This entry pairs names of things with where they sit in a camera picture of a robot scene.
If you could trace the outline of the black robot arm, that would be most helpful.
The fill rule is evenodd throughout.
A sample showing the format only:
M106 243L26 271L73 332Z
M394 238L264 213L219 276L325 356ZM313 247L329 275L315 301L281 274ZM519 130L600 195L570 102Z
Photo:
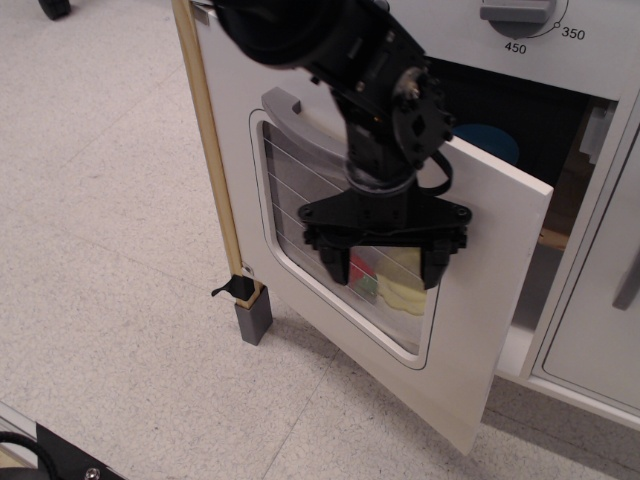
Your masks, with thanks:
M416 177L427 161L453 174L441 151L453 121L423 48L372 1L218 1L214 9L247 57L325 83L345 122L348 189L298 211L332 279L348 282L354 246L416 247L422 283L436 287L467 243L472 214L444 199L449 179L424 188Z

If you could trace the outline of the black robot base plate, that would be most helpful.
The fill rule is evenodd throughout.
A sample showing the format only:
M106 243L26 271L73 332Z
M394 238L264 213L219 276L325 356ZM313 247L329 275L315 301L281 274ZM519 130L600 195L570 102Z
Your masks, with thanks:
M124 480L119 472L63 439L53 431L36 424L36 439L53 461L59 479Z

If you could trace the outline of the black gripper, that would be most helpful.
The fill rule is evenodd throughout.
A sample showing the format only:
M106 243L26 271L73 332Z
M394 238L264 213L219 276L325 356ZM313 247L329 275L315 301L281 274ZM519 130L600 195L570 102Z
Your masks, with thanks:
M425 290L439 285L450 257L466 246L471 210L427 193L412 184L391 196L366 195L350 188L307 203L298 210L305 242L318 250L333 281L347 285L350 248L359 246L420 248Z

